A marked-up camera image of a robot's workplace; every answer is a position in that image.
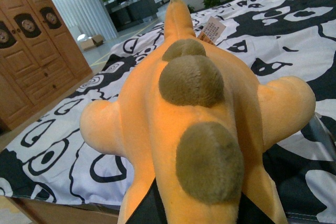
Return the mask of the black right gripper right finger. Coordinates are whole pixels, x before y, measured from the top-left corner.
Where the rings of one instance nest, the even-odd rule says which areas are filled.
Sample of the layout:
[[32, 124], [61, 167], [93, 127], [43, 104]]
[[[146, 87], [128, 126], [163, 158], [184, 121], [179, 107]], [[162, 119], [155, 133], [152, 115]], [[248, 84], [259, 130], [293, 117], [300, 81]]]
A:
[[240, 224], [274, 224], [244, 193], [240, 198]]

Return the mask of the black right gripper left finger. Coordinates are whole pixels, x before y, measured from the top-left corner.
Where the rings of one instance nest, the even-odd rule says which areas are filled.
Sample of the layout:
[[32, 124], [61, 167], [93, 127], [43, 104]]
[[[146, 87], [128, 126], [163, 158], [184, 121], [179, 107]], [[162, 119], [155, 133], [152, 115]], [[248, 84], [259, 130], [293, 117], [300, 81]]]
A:
[[147, 194], [126, 221], [126, 224], [167, 224], [156, 179], [153, 180]]

